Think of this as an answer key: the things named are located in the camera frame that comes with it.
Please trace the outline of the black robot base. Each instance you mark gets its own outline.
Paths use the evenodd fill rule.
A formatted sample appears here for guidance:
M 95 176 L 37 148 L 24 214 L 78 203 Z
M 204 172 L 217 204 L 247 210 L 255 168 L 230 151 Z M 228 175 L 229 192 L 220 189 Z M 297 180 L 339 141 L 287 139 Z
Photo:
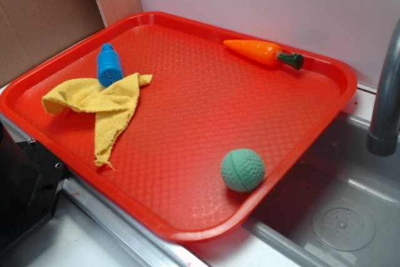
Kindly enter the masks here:
M 65 174 L 40 142 L 16 142 L 1 125 L 1 253 L 52 219 Z

